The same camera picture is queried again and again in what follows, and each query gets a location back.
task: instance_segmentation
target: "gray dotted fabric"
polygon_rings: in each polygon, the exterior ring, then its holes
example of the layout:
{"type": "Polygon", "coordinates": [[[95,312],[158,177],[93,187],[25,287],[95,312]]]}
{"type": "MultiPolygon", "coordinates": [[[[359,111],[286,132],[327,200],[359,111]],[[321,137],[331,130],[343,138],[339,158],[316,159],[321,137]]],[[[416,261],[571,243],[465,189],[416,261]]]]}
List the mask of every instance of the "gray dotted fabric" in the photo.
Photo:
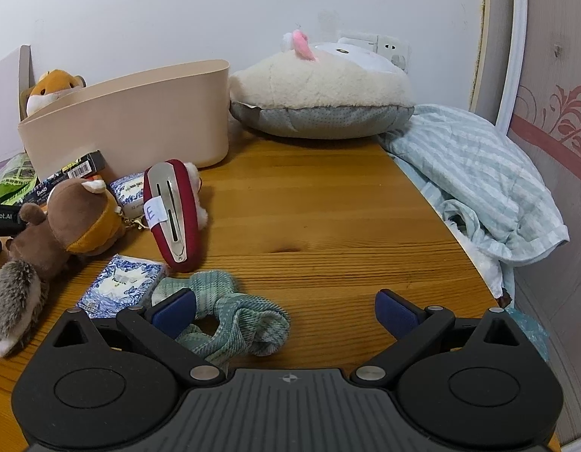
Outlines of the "gray dotted fabric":
{"type": "Polygon", "coordinates": [[[347,105],[262,109],[232,101],[229,111],[241,124],[275,136],[348,139],[372,136],[401,127],[412,117],[414,107],[347,105]]]}

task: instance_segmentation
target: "green snack bag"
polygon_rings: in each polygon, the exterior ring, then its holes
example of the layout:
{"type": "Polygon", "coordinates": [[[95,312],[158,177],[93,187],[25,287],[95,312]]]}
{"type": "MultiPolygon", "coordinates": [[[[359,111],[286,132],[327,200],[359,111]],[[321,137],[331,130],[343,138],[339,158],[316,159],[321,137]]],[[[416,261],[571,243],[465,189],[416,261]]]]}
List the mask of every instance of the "green snack bag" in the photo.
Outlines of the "green snack bag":
{"type": "Polygon", "coordinates": [[[37,175],[26,153],[20,153],[0,170],[0,204],[12,205],[31,191],[37,175]]]}

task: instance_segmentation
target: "electrical outlet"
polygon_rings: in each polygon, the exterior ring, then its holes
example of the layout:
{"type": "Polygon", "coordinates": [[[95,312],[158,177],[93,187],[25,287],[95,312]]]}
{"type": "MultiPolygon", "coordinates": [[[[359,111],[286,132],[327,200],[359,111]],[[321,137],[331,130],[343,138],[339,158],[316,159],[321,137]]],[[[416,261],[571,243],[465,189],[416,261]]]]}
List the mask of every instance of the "electrical outlet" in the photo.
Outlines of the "electrical outlet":
{"type": "Polygon", "coordinates": [[[376,54],[387,58],[398,68],[407,71],[410,58],[410,45],[388,35],[379,35],[376,46],[376,54]]]}

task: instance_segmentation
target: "metal screw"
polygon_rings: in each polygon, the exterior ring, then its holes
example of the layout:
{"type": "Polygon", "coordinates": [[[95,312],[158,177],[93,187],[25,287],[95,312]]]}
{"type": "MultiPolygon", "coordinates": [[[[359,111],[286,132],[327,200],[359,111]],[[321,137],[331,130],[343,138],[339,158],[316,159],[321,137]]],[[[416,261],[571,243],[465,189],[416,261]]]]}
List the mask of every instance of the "metal screw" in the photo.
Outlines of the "metal screw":
{"type": "Polygon", "coordinates": [[[385,370],[377,365],[365,365],[356,371],[356,376],[363,381],[380,381],[385,375],[385,370]]]}
{"type": "Polygon", "coordinates": [[[190,371],[190,377],[197,381],[210,381],[219,376],[219,369],[212,365],[199,365],[190,371]]]}

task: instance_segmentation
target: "beige storage bin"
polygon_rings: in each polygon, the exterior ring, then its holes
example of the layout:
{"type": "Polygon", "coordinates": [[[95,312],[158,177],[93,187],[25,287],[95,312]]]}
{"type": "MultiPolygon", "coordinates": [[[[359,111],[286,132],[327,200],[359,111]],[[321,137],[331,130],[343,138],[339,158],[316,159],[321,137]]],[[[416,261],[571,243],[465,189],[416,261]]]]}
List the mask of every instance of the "beige storage bin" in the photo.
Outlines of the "beige storage bin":
{"type": "Polygon", "coordinates": [[[18,132],[41,180],[96,150],[106,181],[171,158],[210,166],[228,152],[228,69],[198,61],[98,83],[27,117],[18,132]]]}

